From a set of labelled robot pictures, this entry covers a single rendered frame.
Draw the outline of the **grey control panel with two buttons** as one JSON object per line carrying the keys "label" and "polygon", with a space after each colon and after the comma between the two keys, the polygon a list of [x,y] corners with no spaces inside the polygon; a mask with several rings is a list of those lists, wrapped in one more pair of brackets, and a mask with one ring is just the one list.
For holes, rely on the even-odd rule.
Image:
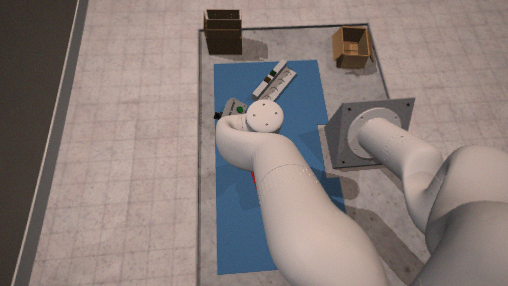
{"label": "grey control panel with two buttons", "polygon": [[215,112],[214,119],[219,120],[224,116],[245,114],[247,112],[246,108],[247,108],[246,104],[232,97],[226,102],[223,112],[220,113]]}

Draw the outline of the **blue flat mat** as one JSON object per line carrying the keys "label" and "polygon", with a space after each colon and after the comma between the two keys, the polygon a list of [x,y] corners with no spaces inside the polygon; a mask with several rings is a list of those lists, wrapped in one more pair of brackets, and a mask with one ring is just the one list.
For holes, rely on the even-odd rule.
{"label": "blue flat mat", "polygon": [[[252,93],[280,61],[214,64],[214,108],[224,111],[232,97],[247,105]],[[317,125],[328,115],[317,60],[287,61],[294,78],[274,101],[284,114],[280,135],[289,138],[325,192],[346,213],[339,177],[326,178]],[[271,258],[251,172],[229,164],[218,151],[216,163],[217,275],[278,270]]]}

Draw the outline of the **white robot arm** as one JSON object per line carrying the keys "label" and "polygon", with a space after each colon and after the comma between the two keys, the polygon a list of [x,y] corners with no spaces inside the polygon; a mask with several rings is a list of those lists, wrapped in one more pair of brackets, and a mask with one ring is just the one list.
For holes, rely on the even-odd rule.
{"label": "white robot arm", "polygon": [[[296,145],[279,134],[283,121],[281,107],[262,99],[245,114],[220,118],[215,132],[224,160],[254,172],[278,271],[292,286],[390,286],[368,235],[334,205]],[[508,286],[508,153],[466,145],[443,163],[435,146],[380,107],[352,122],[347,143],[402,182],[408,213],[430,253],[410,286]],[[493,202],[471,202],[480,200]]]}

